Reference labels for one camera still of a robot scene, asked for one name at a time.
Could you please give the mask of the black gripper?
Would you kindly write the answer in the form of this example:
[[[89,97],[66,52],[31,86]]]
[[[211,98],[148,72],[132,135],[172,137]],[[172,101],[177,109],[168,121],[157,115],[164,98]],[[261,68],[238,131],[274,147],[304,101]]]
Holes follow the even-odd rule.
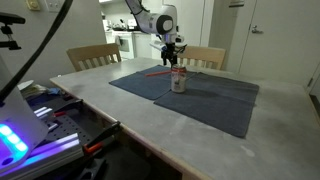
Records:
[[[186,46],[177,46],[175,44],[166,44],[161,50],[161,58],[163,60],[163,65],[166,66],[168,61],[171,61],[171,67],[176,65],[177,55],[185,51]]]

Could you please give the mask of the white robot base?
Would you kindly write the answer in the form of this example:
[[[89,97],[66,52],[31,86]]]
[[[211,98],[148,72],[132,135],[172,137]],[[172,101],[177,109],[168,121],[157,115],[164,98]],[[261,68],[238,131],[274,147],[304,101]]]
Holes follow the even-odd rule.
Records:
[[[33,180],[83,156],[76,133],[46,145],[49,128],[16,85],[0,108],[0,180]]]

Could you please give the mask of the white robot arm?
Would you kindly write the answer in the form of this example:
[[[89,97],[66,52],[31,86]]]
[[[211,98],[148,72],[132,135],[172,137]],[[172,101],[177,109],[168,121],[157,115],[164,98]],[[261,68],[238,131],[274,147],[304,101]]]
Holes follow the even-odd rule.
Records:
[[[142,0],[125,0],[131,14],[141,32],[155,34],[159,40],[152,40],[150,46],[161,52],[163,64],[170,62],[170,66],[177,63],[177,54],[185,50],[185,46],[176,46],[182,43],[184,37],[177,30],[177,8],[163,4],[159,13],[152,13],[142,5]]]

